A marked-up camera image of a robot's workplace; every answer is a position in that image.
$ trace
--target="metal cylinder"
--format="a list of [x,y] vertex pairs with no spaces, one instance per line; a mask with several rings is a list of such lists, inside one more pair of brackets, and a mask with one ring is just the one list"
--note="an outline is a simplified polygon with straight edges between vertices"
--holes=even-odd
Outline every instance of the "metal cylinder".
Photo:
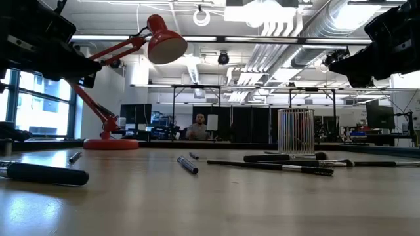
[[278,151],[281,154],[309,154],[314,150],[314,110],[278,110]]

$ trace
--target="table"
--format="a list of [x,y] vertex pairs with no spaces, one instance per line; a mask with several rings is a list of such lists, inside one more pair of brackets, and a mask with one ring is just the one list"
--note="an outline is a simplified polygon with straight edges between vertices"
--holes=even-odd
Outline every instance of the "table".
[[[81,149],[6,160],[71,167]],[[418,235],[420,168],[336,168],[334,177],[207,165],[262,151],[82,151],[83,187],[0,178],[0,235]],[[328,152],[330,159],[402,160]]]

